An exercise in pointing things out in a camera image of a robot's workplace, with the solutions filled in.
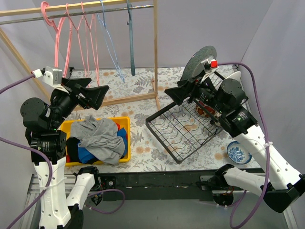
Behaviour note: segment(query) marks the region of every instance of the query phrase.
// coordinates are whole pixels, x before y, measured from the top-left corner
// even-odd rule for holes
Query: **wooden post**
[[[152,79],[152,87],[153,87],[153,90],[156,92],[156,85],[155,85],[154,79]],[[155,97],[156,97],[156,103],[157,103],[158,111],[160,111],[161,106],[160,106],[160,101],[159,101],[159,98],[158,98],[158,93],[157,93],[157,95],[156,95],[156,93],[154,93],[154,94],[155,94]]]
[[[13,45],[13,43],[10,41],[10,39],[8,38],[8,36],[5,34],[5,32],[2,30],[2,28],[0,28],[0,37],[1,40],[5,43],[5,45],[8,47],[8,49],[10,50],[10,52],[14,55],[14,57],[17,59],[17,61],[19,62],[19,64],[23,67],[23,69],[28,73],[31,74],[32,69],[29,67],[29,65],[25,62],[25,60],[23,59],[23,57],[20,55],[20,53],[17,51],[16,47]],[[49,93],[46,91],[46,89],[44,88],[44,86],[42,85],[42,83],[40,81],[38,81],[37,79],[33,79],[34,83],[36,83],[36,85],[39,87],[39,89],[41,90],[41,92],[48,98],[50,99],[50,95]]]
[[[153,0],[153,30],[154,30],[154,82],[158,98],[158,0]]]
[[[124,104],[124,103],[130,103],[130,102],[136,102],[140,100],[146,100],[146,99],[153,99],[155,98],[155,93],[146,93],[146,94],[138,94],[138,95],[132,95],[124,98],[118,98],[118,99],[107,99],[104,100],[102,106],[110,106],[115,104]],[[79,111],[83,110],[84,108],[77,106],[73,111]]]

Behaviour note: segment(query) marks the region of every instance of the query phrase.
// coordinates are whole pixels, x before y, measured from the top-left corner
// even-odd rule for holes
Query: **table surface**
[[[161,108],[172,102],[171,98],[164,93],[164,90],[177,86],[177,81],[180,80],[183,70],[184,68],[159,68],[158,97]],[[100,70],[100,84],[107,84],[110,87],[105,99],[153,92],[151,84],[151,78],[154,75],[153,69],[136,69],[135,76],[131,76],[130,69],[122,69],[122,71],[125,74],[125,83],[122,82],[115,70]],[[226,77],[234,71],[231,66],[220,66],[218,72]],[[95,71],[90,71],[89,76],[93,79],[90,87],[97,86]],[[82,77],[84,77],[83,71],[72,73],[72,78]],[[228,158],[226,148],[233,139],[225,131],[219,133],[181,164],[177,164],[145,125],[145,119],[157,111],[156,100],[149,99],[106,106],[98,111],[88,109],[72,112],[67,120],[84,119],[88,115],[93,115],[95,118],[120,116],[130,118],[131,159],[127,163],[115,166],[96,165],[99,171],[103,173],[218,169],[227,163],[238,168],[260,167],[254,159],[246,165],[238,165]],[[65,173],[78,172],[81,167],[66,167]]]

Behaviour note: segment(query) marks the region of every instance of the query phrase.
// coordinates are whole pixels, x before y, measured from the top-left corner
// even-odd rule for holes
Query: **small bowl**
[[[251,161],[252,155],[239,142],[231,142],[227,147],[229,158],[240,165]]]

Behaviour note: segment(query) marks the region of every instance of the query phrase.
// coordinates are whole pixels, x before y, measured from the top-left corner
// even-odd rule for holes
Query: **white wall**
[[[41,0],[33,0],[36,7]],[[53,0],[51,5],[79,2]],[[184,67],[200,48],[213,45],[219,51],[219,61],[240,61],[264,18],[272,0],[159,0],[158,54],[160,67]],[[152,1],[134,5],[151,4]],[[112,35],[121,67],[130,67],[129,27],[126,11],[106,13],[106,22]],[[136,67],[153,67],[153,9],[133,10],[134,52]],[[73,17],[78,24],[79,17]],[[48,26],[55,39],[54,29]],[[61,37],[60,51],[65,57],[68,42],[68,20]],[[81,28],[83,52],[84,26]],[[98,27],[100,68],[114,68]],[[90,67],[94,68],[90,52]],[[77,35],[73,34],[70,66],[82,68]]]
[[[278,151],[305,174],[305,2],[274,1],[242,62],[254,72],[268,133]],[[250,76],[243,85],[256,118]],[[292,204],[299,228],[304,228],[305,197]]]
[[[31,0],[1,0],[0,10],[35,7]],[[4,20],[19,17],[5,17]],[[54,40],[44,22],[27,22],[1,26],[32,69],[54,63]],[[22,77],[26,72],[0,41],[0,88]],[[24,82],[0,96],[0,135],[27,145],[20,115],[21,104],[30,97],[43,95],[33,82]],[[0,142],[0,228],[6,228],[22,212],[30,178],[34,172],[29,151]]]

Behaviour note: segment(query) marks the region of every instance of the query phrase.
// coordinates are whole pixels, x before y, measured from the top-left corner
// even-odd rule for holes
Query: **metal rail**
[[[145,9],[145,8],[153,8],[153,5],[144,5],[144,6],[132,6],[130,7],[131,10],[136,9]],[[115,11],[122,11],[127,10],[126,8],[115,8],[115,9],[109,9],[105,10],[105,13],[108,12],[115,12]],[[87,11],[85,13],[79,12],[79,13],[70,13],[70,16],[81,16],[81,15],[87,15],[87,14],[95,14],[95,13],[103,13],[103,10],[94,10],[94,11]],[[53,15],[48,16],[48,19],[55,19],[55,18],[65,18],[67,17],[67,14],[59,14],[59,15]],[[37,17],[37,18],[27,18],[27,19],[19,19],[19,20],[12,20],[12,21],[0,21],[0,25],[7,25],[7,24],[15,24],[15,23],[21,23],[21,22],[28,22],[28,21],[41,21],[44,20],[43,17]]]

